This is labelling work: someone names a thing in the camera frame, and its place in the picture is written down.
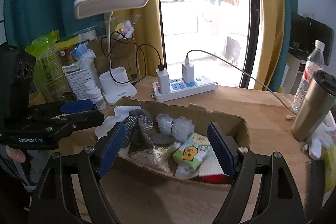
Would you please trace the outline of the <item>left hand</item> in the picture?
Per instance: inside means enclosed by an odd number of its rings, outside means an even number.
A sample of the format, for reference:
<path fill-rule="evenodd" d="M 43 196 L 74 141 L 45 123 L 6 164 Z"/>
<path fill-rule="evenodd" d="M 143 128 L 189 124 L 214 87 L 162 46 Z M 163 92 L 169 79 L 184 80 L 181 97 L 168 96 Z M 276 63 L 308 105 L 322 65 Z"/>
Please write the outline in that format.
<path fill-rule="evenodd" d="M 8 145 L 5 146 L 8 157 L 17 162 L 25 162 L 26 155 L 20 149 L 13 149 Z"/>

